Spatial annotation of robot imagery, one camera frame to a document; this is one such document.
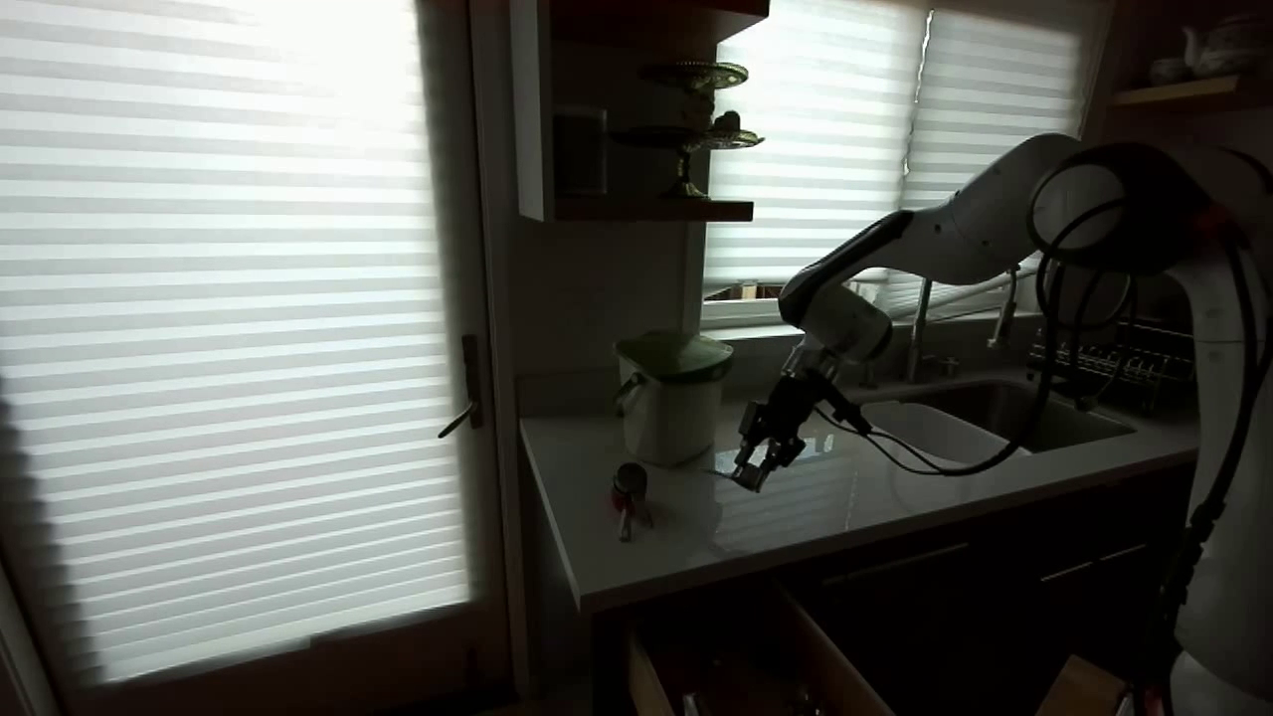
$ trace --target window blind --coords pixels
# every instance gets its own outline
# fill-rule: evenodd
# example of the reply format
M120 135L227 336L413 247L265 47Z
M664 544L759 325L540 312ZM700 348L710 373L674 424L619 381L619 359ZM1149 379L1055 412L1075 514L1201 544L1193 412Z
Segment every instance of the window blind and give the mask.
M863 9L776 0L771 11L783 26L759 26L719 51L751 67L751 83L734 89L730 104L766 144L710 157L710 194L754 201L754 222L706 227L706 296L730 284L786 284L888 211L945 203L955 186L1024 135L1076 135L1105 26L1105 9L1091 0ZM783 76L790 66L771 67L776 60L759 51L771 43L759 34L812 47L800 27L863 26L863 11L892 17L892 43L820 43L824 66L802 66L802 76ZM894 51L888 113L873 113L880 97L816 93L820 76L828 83L839 76L872 79L888 51ZM806 117L852 117L852 125L812 125ZM936 303L973 312L994 303L986 287L994 284L936 287ZM883 312L905 312L920 299L920 280L863 272L859 291ZM706 299L703 325L730 323L776 323L776 312L771 303Z
M2 0L2 523L88 685L469 603L409 0Z

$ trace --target kitchen counter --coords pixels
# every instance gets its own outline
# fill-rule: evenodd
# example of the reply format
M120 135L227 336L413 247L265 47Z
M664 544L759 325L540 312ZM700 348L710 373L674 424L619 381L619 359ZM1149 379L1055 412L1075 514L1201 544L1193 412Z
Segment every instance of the kitchen counter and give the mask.
M1193 425L1140 424L1128 434L1016 453L977 477L913 477L852 434L812 434L812 453L746 494L725 477L739 405L719 412L715 461L648 469L648 526L616 542L609 481L625 461L619 420L526 420L522 442L582 617L726 577L955 526L1184 467Z

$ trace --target white container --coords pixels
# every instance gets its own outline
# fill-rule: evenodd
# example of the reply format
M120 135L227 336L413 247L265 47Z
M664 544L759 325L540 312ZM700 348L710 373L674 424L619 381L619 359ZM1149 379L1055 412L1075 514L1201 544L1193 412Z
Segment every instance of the white container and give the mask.
M730 348L641 336L616 348L625 446L643 467L682 467L710 451L719 379Z

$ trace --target open drawer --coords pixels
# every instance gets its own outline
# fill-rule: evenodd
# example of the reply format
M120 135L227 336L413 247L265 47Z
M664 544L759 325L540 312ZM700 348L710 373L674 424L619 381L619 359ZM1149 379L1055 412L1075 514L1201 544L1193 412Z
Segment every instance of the open drawer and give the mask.
M783 591L643 612L625 681L636 716L892 716Z

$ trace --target window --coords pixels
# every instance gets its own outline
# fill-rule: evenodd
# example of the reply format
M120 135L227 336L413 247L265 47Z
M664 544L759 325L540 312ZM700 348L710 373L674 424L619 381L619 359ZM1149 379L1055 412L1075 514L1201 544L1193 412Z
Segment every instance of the window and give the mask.
M710 157L710 194L754 201L754 222L706 227L703 325L779 323L764 287L888 211L944 203L1030 135L1076 135L1101 26L1091 0L771 0L771 21L719 43L751 67L719 109L766 144ZM905 312L920 280L863 272L853 291ZM936 287L936 306L977 291Z
M2 0L2 523L75 685L477 603L426 56L409 0Z

